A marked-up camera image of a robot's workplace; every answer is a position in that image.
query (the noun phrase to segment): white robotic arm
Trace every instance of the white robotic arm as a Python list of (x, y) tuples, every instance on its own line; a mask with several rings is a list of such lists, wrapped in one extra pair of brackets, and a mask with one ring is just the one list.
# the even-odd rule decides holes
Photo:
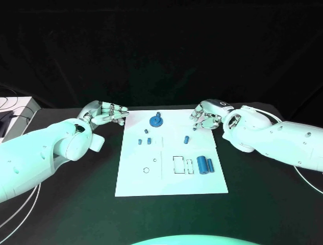
[(94, 101), (71, 118), (0, 144), (0, 202), (30, 190), (88, 149), (99, 151), (104, 138), (92, 134), (110, 121), (124, 124), (127, 108)]
[(205, 120), (193, 127), (215, 129), (223, 123), (223, 138), (241, 151), (257, 150), (283, 163), (323, 172), (323, 129), (278, 118), (272, 124), (258, 111), (205, 100), (190, 115), (196, 121), (205, 114)]

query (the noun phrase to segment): white cable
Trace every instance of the white cable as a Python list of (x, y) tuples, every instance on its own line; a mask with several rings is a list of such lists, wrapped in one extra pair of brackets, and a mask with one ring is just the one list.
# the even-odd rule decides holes
[(9, 237), (13, 235), (13, 233), (16, 232), (16, 230), (19, 229), (19, 227), (22, 226), (22, 224), (23, 224), (23, 222), (24, 222), (24, 220), (26, 220), (26, 218), (27, 218), (27, 216), (29, 216), (29, 214), (30, 214), (30, 212), (32, 212), (32, 209), (33, 209), (33, 206), (35, 206), (37, 197), (39, 197), (39, 193), (40, 193), (40, 186), (42, 186), (42, 184), (39, 184), (39, 189), (37, 189), (37, 193), (36, 193), (36, 198), (35, 198), (35, 201), (33, 201), (30, 210), (29, 210), (29, 212), (27, 212), (27, 215), (26, 215), (26, 217), (23, 218), (23, 221), (22, 221), (22, 223), (19, 224), (19, 226), (16, 227), (16, 229), (14, 229), (14, 230), (12, 231), (12, 233), (9, 234), (9, 236), (1, 240), (0, 244), (1, 244), (1, 243), (9, 239)]
[[(262, 111), (262, 110), (259, 110), (259, 109), (255, 109), (255, 110), (257, 110), (257, 111), (261, 111), (262, 113), (265, 113), (267, 115), (270, 115), (270, 116), (277, 120), (278, 123), (281, 122), (281, 120), (278, 119), (278, 117), (274, 116), (271, 113), (268, 113), (267, 111)], [(301, 175), (300, 171), (297, 170), (297, 168), (296, 168), (296, 172), (297, 172), (298, 175), (301, 176), (301, 178), (303, 178), (303, 180), (306, 181), (306, 183), (311, 186), (311, 188), (313, 188), (319, 193), (323, 194), (323, 191), (319, 190), (319, 189), (311, 185), (311, 183), (306, 180), (306, 178), (303, 177), (303, 175)]]
[(33, 188), (32, 193), (30, 193), (30, 196), (27, 197), (27, 199), (26, 199), (26, 201), (24, 201), (22, 207), (17, 209), (17, 211), (13, 213), (13, 215), (9, 217), (9, 219), (1, 223), (0, 227), (9, 222), (9, 220), (16, 216), (16, 214), (19, 213), (19, 211), (23, 209), (23, 206), (24, 206), (26, 203), (29, 202), (30, 197), (32, 197), (32, 195), (33, 195), (33, 192), (35, 192), (36, 188), (37, 188), (37, 186)]
[(311, 186), (311, 188), (313, 188), (317, 192), (320, 192), (320, 193), (323, 194), (323, 191), (319, 190), (319, 189), (311, 185), (311, 183), (306, 180), (306, 178), (303, 177), (303, 175), (301, 175), (301, 173), (298, 172), (297, 168), (296, 168), (296, 172), (298, 173), (298, 175), (301, 176), (301, 178), (303, 178), (303, 180), (307, 182), (307, 184)]

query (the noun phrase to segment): black curtain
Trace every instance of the black curtain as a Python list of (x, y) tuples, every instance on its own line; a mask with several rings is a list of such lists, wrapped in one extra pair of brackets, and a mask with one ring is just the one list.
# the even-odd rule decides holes
[(43, 106), (257, 101), (323, 127), (323, 5), (52, 6), (0, 8), (0, 86)]

